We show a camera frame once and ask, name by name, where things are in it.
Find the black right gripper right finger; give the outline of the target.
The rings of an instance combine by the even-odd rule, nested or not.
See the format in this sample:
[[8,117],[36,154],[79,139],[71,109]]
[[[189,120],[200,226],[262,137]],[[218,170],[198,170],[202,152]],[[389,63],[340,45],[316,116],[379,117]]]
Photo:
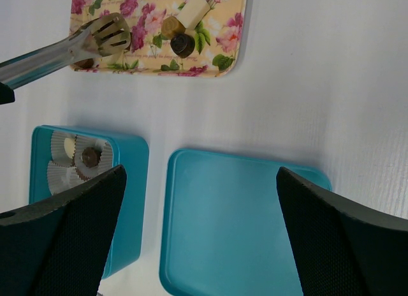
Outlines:
[[407,295],[407,220],[280,168],[277,194],[304,295]]

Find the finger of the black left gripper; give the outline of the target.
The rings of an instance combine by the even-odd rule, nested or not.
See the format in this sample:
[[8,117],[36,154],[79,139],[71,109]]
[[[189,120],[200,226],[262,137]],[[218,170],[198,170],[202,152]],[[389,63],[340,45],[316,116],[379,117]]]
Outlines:
[[15,92],[12,88],[4,83],[0,83],[0,105],[15,102]]

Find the white oval chocolate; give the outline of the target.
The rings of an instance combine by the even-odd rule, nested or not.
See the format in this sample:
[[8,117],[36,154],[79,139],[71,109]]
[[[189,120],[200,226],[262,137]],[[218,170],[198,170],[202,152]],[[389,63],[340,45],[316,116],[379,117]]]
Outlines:
[[64,139],[64,151],[69,159],[75,155],[75,138],[67,137]]

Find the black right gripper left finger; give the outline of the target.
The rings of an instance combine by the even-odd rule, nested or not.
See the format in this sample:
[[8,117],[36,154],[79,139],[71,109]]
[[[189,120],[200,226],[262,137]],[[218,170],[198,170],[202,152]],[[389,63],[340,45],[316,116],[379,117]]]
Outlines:
[[117,165],[1,213],[1,295],[97,295],[126,181]]

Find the dark round chocolate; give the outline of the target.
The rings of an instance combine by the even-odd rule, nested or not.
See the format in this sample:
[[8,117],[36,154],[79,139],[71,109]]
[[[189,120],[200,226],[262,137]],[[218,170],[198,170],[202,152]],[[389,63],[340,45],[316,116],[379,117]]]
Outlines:
[[86,147],[82,152],[82,162],[87,168],[94,168],[99,165],[101,151],[94,147]]

